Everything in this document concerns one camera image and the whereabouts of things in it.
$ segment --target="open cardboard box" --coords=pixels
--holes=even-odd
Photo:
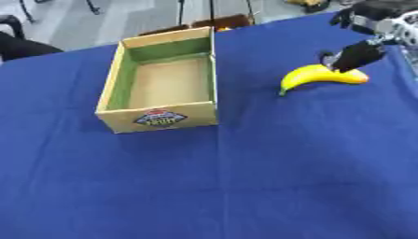
[[[212,28],[119,42],[96,115],[115,133],[216,124]]]

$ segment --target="robotic arm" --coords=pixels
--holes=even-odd
[[[321,52],[321,64],[331,70],[346,72],[377,62],[385,55],[384,45],[418,50],[418,1],[415,0],[366,0],[340,11],[330,23],[373,35],[336,54]]]

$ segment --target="green box inner wall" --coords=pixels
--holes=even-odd
[[[213,65],[210,61],[210,37],[189,39],[151,45],[136,49],[128,49],[122,57],[115,88],[110,96],[107,110],[124,109],[128,107],[131,98],[131,87],[135,80],[138,64],[164,63],[189,58],[207,56],[207,80],[211,100],[214,100]]]

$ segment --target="chair leg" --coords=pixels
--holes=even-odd
[[[26,5],[24,4],[23,0],[19,0],[19,3],[21,4],[21,9],[23,10],[24,15],[26,16],[26,18],[28,19],[28,21],[30,23],[35,23],[34,18],[32,17],[32,15],[29,13],[28,9],[26,8]]]
[[[13,15],[4,15],[0,17],[0,24],[6,24],[13,29],[13,34],[16,38],[24,40],[23,27],[21,26],[21,21]]]
[[[100,8],[95,7],[91,0],[86,0],[86,1],[87,1],[87,4],[89,5],[90,11],[92,13],[94,13],[94,15],[99,15],[100,14]]]
[[[37,4],[43,4],[43,3],[48,2],[48,1],[50,1],[50,0],[35,0],[35,2]]]

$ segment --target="banana stem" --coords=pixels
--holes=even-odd
[[[286,94],[286,90],[285,89],[281,89],[280,92],[279,92],[279,95],[280,96],[285,96],[285,94]]]

